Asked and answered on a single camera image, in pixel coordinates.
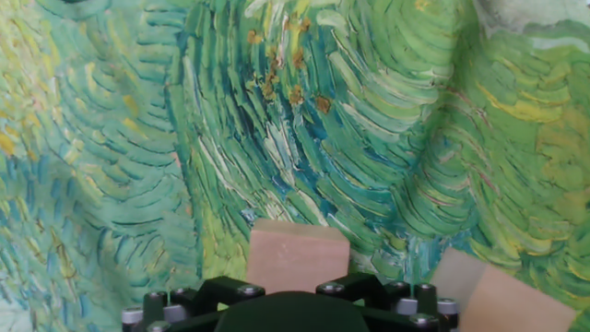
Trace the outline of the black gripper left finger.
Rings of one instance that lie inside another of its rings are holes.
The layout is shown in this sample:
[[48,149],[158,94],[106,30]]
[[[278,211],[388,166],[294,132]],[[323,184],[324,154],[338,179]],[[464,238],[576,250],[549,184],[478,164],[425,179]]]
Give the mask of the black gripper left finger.
[[230,277],[206,279],[195,288],[151,291],[143,304],[122,310],[123,332],[212,332],[232,306],[262,297],[264,288]]

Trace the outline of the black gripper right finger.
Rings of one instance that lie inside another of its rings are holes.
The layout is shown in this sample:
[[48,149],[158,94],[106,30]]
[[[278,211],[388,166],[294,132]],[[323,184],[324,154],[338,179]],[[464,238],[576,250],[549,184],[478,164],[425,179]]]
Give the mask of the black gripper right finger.
[[440,297],[430,283],[383,284],[373,274],[353,273],[320,284],[315,292],[351,303],[363,301],[358,310],[371,331],[459,331],[458,302]]

